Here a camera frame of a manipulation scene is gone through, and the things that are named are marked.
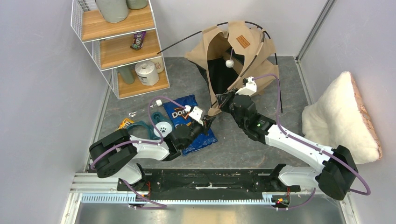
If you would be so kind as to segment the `black tent pole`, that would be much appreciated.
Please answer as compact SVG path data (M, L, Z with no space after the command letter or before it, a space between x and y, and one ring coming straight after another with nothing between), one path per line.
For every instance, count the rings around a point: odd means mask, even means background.
M185 58L202 68L208 67L208 62L230 56L233 48L233 57L241 57L242 70L256 68L264 64L270 56L277 57L273 39L262 26L250 21L229 21L219 23L205 30L193 33L168 47L163 48L158 54L173 46L201 34L199 43L185 53Z
M212 108L219 108L217 94L240 88L244 78L256 77L260 71L270 68L268 57L275 53L266 30L244 23L229 23L227 30L217 28L205 47Z

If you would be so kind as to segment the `tan pet tent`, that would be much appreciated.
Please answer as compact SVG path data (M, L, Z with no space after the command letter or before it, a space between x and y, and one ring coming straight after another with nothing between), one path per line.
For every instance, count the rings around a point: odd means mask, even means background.
M247 26L246 21L231 21L227 29L213 26L202 31L197 46L185 54L195 64L207 83L210 94L208 115L220 113L216 95L241 88L243 79L257 77L257 93L279 76L274 42L268 32L256 25Z

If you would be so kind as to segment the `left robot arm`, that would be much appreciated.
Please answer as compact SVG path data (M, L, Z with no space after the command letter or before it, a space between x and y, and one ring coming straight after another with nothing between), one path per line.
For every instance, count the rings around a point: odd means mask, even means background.
M98 178L116 177L125 180L134 190L142 190L147 179L139 164L130 163L133 158L171 161L182 155L200 134L208 134L214 120L214 116L205 115L201 123L177 125L164 141L137 138L127 129L119 129L89 147L93 160L91 169Z

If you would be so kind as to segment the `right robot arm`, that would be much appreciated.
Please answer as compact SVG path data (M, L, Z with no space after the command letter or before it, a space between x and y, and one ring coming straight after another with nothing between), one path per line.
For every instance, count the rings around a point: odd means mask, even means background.
M274 120L260 114L250 96L229 92L217 94L216 99L219 109L231 114L247 137L281 149L309 165L308 168L283 166L269 179L272 189L281 191L287 186L308 186L319 188L339 201L351 190L358 169L348 148L323 146L288 133Z

